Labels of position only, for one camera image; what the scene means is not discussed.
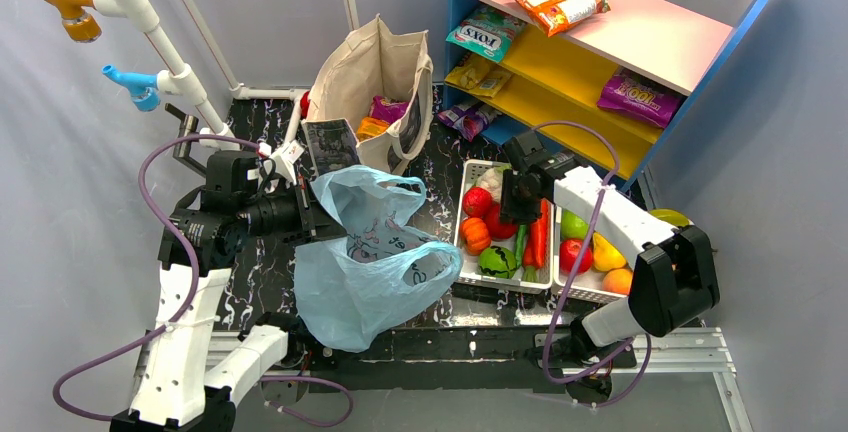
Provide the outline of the light blue plastic bag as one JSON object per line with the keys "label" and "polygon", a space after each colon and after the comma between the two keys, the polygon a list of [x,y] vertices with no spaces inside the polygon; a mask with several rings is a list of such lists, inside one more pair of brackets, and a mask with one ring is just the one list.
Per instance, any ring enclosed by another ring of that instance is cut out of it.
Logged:
{"label": "light blue plastic bag", "polygon": [[322,345],[362,352],[459,278],[460,250],[408,223],[426,200],[422,179],[355,165],[324,174],[311,187],[344,230],[295,250],[298,315]]}

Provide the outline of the beige canvas tote bag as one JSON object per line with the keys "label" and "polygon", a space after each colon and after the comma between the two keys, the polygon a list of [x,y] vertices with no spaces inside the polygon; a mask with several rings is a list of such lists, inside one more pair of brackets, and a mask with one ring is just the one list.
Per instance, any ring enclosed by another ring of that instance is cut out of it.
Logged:
{"label": "beige canvas tote bag", "polygon": [[[403,174],[429,137],[432,73],[426,30],[394,34],[377,16],[350,32],[319,71],[301,122],[318,172],[362,164]],[[406,108],[386,130],[359,139],[355,131],[376,97]]]}

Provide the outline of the purple grape candy bag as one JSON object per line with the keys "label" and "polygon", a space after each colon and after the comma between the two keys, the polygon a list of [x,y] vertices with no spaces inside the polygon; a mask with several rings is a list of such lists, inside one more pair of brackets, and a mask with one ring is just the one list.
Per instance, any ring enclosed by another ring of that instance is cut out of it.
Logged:
{"label": "purple grape candy bag", "polygon": [[369,108],[370,118],[393,124],[404,117],[410,103],[397,101],[384,96],[374,96]]}

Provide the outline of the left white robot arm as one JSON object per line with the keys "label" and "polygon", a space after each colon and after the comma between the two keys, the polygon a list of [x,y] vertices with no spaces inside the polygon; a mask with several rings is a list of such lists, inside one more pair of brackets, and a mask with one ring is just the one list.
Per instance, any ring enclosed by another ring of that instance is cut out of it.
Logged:
{"label": "left white robot arm", "polygon": [[303,185],[266,193],[256,154],[223,151],[207,161],[205,183],[168,216],[158,260],[156,337],[129,408],[113,431],[229,431],[236,409],[265,372],[294,351],[297,319],[270,314],[207,366],[217,307],[236,255],[249,238],[279,235],[291,246],[337,239],[342,226]]}

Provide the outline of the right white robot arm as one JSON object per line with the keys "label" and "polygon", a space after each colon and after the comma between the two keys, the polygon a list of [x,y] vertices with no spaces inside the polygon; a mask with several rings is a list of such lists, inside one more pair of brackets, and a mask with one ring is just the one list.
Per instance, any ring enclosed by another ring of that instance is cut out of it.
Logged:
{"label": "right white robot arm", "polygon": [[650,215],[573,154],[546,150],[533,131],[503,150],[511,169],[503,178],[502,220],[528,224],[547,200],[593,224],[634,273],[627,297],[572,321],[573,350],[588,354],[641,334],[663,337],[719,303],[712,246],[701,229]]}

